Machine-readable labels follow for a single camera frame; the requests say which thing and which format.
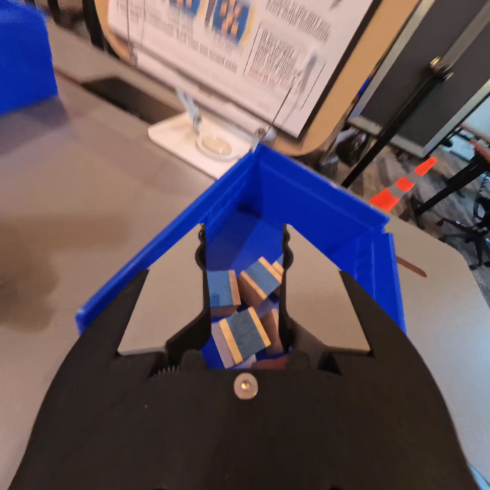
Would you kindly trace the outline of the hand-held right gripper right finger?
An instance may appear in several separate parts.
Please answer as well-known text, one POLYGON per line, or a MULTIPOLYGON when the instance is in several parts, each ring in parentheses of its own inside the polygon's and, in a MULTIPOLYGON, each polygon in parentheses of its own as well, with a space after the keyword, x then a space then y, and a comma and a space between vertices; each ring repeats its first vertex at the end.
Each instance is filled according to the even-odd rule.
POLYGON ((283 312, 291 348, 320 364, 328 354, 367 355, 370 345, 341 269, 291 224, 283 230, 283 312))

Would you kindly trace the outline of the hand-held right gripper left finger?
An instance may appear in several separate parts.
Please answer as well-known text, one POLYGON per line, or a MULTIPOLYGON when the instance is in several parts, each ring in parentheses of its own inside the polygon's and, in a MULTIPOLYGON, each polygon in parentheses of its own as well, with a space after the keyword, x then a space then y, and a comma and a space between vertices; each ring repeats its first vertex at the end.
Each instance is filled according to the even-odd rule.
POLYGON ((149 267, 118 352, 181 356, 210 334, 206 229, 197 224, 149 267))

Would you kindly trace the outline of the wooden cube with blue tape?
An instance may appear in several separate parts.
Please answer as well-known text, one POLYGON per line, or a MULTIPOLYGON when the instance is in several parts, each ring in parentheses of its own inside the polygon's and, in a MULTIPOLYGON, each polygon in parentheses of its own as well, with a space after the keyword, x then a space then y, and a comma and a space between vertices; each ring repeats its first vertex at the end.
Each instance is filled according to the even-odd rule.
POLYGON ((241 306, 234 270, 207 271, 211 318, 233 315, 241 306))
POLYGON ((284 353, 284 348, 279 335, 279 312, 278 309, 272 309, 261 318, 261 324, 270 340, 270 345, 266 347, 266 353, 269 356, 284 353))
POLYGON ((225 369, 242 364, 272 345, 253 307, 212 323, 211 334, 225 369))
POLYGON ((239 274, 237 284, 242 301, 256 307, 271 295, 280 295, 282 274, 262 256, 239 274))

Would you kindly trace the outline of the blue plastic bin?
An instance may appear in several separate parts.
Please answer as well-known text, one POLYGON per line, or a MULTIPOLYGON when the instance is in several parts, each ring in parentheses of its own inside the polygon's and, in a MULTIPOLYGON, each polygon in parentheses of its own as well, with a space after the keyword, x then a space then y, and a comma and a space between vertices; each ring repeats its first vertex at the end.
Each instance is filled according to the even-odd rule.
POLYGON ((45 16, 1 1, 1 116, 57 95, 45 16))
POLYGON ((406 337, 393 237, 388 218, 325 178, 260 145, 168 224, 76 315, 80 339, 117 293, 190 231, 204 224, 208 266, 249 266, 263 252, 280 254, 283 224, 291 224, 368 293, 406 337))

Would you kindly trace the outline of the orange traffic cone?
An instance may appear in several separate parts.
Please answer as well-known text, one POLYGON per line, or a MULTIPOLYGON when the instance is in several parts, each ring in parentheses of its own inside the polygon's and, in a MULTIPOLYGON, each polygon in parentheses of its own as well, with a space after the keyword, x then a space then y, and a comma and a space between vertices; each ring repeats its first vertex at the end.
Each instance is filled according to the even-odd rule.
POLYGON ((430 169, 438 162, 438 158, 430 157, 415 169, 398 179, 394 184, 383 189, 369 200, 373 205, 384 212, 391 212, 401 199, 411 192, 413 187, 420 181, 430 169))

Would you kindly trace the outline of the black office chair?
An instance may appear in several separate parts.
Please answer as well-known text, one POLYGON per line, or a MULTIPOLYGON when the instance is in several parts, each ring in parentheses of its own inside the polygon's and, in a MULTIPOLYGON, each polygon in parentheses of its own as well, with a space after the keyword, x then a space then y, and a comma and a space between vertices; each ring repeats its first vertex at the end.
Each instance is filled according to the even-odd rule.
POLYGON ((464 225, 458 221, 441 218, 436 225, 449 224, 458 230, 457 233, 444 234, 439 240, 446 242, 450 238, 462 239, 464 243, 472 243, 476 250, 477 262, 469 265, 475 271, 481 267, 489 268, 489 189, 482 184, 473 203, 473 221, 464 225))

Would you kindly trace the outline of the white document stand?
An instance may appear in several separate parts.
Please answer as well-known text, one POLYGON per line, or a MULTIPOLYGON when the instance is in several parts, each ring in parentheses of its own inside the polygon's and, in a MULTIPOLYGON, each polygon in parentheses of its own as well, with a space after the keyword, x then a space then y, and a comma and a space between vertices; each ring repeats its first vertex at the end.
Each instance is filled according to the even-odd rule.
POLYGON ((341 123, 352 108, 364 79, 374 70, 419 4, 419 1, 381 1, 311 125, 300 139, 294 139, 168 64, 163 66, 164 77, 142 69, 129 42, 109 28, 108 2, 95 1, 95 9, 109 45, 123 61, 173 86, 185 106, 179 115, 151 125, 148 130, 150 140, 213 178, 220 178, 251 147, 261 142, 288 156, 328 148, 340 132, 341 123), (203 135, 225 139, 233 148, 231 155, 220 157, 200 149, 197 140, 203 135))

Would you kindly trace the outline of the round pale disc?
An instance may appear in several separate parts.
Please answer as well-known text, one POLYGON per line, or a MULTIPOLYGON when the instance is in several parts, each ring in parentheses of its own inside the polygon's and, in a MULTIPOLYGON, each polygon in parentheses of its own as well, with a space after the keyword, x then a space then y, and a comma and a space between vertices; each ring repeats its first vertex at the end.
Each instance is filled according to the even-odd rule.
POLYGON ((225 157, 232 153, 232 146, 225 139, 217 135, 203 135, 197 140, 200 149, 207 151, 212 155, 225 157))

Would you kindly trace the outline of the printed instruction sheet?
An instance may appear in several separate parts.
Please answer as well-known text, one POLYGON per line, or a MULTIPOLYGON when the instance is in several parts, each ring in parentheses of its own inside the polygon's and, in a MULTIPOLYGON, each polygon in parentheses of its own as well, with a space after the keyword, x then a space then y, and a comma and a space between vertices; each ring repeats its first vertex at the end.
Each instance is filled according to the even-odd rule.
POLYGON ((380 1, 109 1, 137 64, 168 64, 294 139, 309 128, 380 1))

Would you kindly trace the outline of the grey partition panel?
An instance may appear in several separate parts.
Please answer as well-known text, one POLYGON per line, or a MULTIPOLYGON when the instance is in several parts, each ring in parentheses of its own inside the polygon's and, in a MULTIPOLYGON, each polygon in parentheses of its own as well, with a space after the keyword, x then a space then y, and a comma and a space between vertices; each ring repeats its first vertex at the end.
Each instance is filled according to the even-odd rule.
POLYGON ((415 108, 390 143, 424 157, 489 95, 489 1, 420 1, 348 121, 373 136, 442 58, 453 73, 415 108))

